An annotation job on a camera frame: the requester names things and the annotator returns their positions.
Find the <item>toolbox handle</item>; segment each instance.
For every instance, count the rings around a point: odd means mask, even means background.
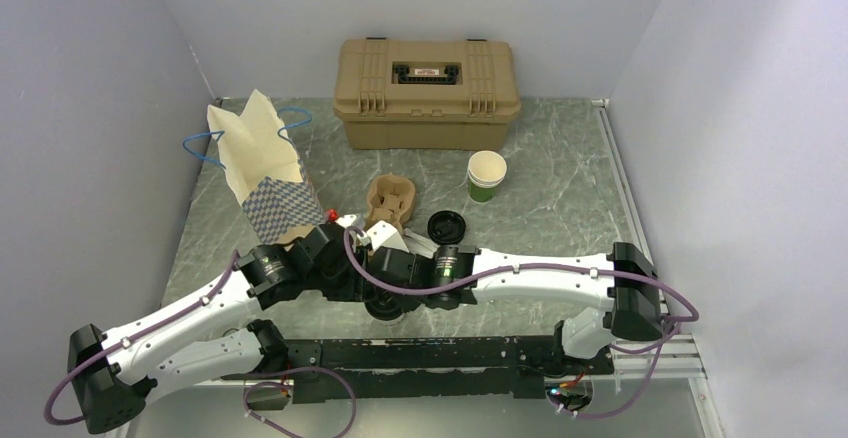
[[[448,76],[409,76],[409,65],[395,65],[400,85],[455,85],[459,78],[459,66],[447,65],[444,73]]]

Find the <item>black mount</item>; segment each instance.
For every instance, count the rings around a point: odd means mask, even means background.
[[[546,379],[614,372],[607,347],[589,360],[565,356],[556,338],[561,330],[560,324],[551,336],[288,340],[288,364],[261,372],[308,365],[329,368],[348,380],[359,398],[512,394],[518,399],[543,398]],[[430,371],[434,368],[453,371]],[[224,377],[246,378],[249,376]],[[293,403],[348,398],[344,388],[322,374],[294,374],[291,378],[295,383]],[[266,399],[260,397],[263,403],[259,406],[271,409],[274,405]],[[276,403],[282,407],[287,402]]]
[[[607,255],[617,271],[628,271],[657,279],[653,265],[632,243],[614,243]],[[663,336],[660,292],[655,286],[622,278],[615,279],[611,290],[613,311],[604,316],[604,328],[618,338],[654,341]]]
[[[94,325],[84,326],[71,334],[68,372],[103,351],[103,333]],[[85,426],[92,435],[105,433],[129,422],[144,409],[144,399],[156,386],[156,380],[144,378],[127,385],[117,378],[120,367],[109,366],[101,358],[71,382]]]

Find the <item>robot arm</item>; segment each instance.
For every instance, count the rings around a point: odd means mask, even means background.
[[[134,418],[146,403],[197,382],[291,366],[286,342],[269,321],[254,321],[246,329],[217,340],[196,340],[280,301],[294,300],[305,290],[320,290],[330,301],[362,302],[372,316],[382,320],[398,318],[422,304],[453,309],[461,303],[506,297],[583,305],[586,309],[580,315],[555,330],[555,346],[549,354],[558,358],[591,359],[616,337],[650,341],[662,336],[656,290],[625,280],[618,283],[599,273],[624,269],[653,277],[653,268],[632,245],[617,243],[610,255],[579,258],[509,255],[448,245],[428,258],[390,247],[402,243],[399,240],[365,239],[354,250],[358,271],[345,256],[344,233],[339,224],[327,223],[289,250],[281,245],[259,245],[235,262],[229,279],[211,297],[209,291],[222,277],[127,325],[105,333],[93,325],[77,330],[71,336],[69,372],[79,371],[80,364],[93,355],[117,346],[71,381],[89,432],[116,428]],[[389,233],[396,232],[391,228]],[[550,264],[581,266],[589,272],[551,269]],[[467,286],[455,290],[409,296],[375,286],[363,277],[362,267],[384,284],[413,293],[472,275],[494,273],[471,278]],[[185,313],[195,303],[200,306]],[[165,326],[131,339],[139,330],[163,321],[167,321]]]

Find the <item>toolbox lid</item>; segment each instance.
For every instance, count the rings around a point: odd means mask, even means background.
[[[521,101],[507,43],[369,38],[342,45],[333,107],[348,121],[508,123]]]

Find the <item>white paper bag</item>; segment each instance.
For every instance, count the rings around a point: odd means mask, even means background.
[[[227,184],[262,243],[286,243],[325,220],[312,183],[285,123],[254,90],[241,115],[209,106],[206,119],[218,138]]]

